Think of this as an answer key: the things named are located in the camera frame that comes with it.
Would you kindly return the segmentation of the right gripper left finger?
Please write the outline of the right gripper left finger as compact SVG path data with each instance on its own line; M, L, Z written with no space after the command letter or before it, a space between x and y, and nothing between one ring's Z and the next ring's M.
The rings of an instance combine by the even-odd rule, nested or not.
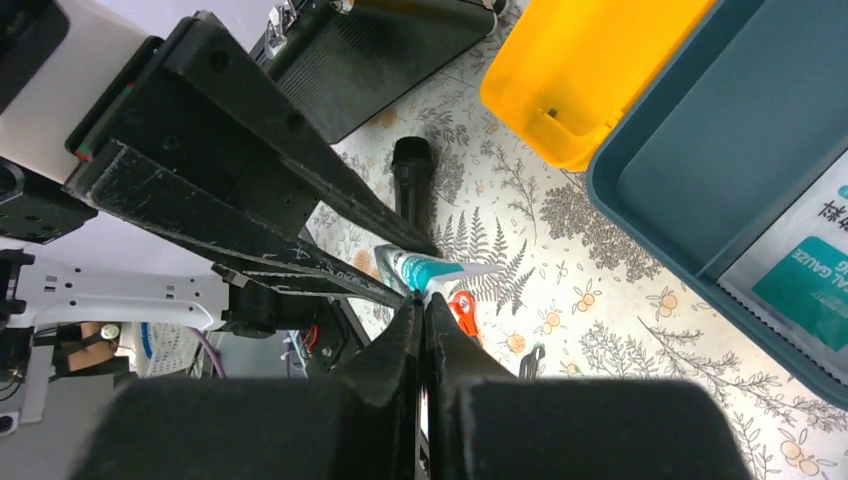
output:
M139 380L112 401L75 479L413 479L423 302L330 373Z

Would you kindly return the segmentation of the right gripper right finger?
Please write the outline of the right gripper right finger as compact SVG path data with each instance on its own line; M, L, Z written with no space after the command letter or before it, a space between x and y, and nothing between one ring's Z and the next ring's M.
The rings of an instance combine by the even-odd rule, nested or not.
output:
M424 314L435 479L745 479L730 426L682 380L522 379L463 333L445 299Z

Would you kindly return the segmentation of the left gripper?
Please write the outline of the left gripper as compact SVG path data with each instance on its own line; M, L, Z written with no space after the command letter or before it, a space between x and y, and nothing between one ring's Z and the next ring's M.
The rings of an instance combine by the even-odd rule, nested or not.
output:
M321 138L212 13L145 41L71 134L65 190L283 295L402 295L300 238L318 197L403 249L435 255Z

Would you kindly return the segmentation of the orange handled small scissors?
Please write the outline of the orange handled small scissors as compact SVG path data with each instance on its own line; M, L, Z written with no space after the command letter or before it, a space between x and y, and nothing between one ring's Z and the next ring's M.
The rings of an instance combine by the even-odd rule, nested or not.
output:
M448 302L449 308L456 317L459 328L478 345L482 345L476 322L476 303L470 292L458 291Z

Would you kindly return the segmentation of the teal gauze packet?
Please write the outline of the teal gauze packet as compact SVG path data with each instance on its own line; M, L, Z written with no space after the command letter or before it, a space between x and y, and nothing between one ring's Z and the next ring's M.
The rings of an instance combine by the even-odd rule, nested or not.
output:
M414 253L390 244L376 246L374 258L382 281L403 295L415 291L429 295L444 283L500 270L500 267L495 265L458 263Z

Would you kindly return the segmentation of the teal dressing packet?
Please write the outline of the teal dressing packet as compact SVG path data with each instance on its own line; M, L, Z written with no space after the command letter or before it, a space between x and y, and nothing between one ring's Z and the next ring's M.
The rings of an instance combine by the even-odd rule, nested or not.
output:
M847 381L847 157L723 273L719 286L829 377Z

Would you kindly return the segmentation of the yellow plastic kit box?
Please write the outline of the yellow plastic kit box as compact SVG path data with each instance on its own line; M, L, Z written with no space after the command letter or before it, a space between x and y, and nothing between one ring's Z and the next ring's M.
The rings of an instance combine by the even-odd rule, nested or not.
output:
M548 164L582 172L712 7L533 0L484 75L482 104Z

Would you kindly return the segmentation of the teal plastic tray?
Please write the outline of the teal plastic tray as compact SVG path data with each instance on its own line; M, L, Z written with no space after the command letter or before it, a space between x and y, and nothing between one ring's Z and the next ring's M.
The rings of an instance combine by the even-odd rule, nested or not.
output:
M594 155L593 205L814 394L847 388L719 277L847 147L847 5L720 1Z

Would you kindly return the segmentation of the black bandage shears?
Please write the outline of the black bandage shears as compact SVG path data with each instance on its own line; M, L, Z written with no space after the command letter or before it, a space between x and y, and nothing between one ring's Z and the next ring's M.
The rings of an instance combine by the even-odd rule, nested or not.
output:
M536 379L544 371L546 348L543 343L536 343L529 353L524 355L519 364L521 379Z

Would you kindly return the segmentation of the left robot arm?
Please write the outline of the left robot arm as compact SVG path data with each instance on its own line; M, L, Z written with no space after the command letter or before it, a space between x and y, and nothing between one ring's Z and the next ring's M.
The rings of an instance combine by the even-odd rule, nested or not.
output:
M1 324L264 337L399 293L301 237L318 204L415 252L390 210L200 10L163 37L97 1L1 5Z

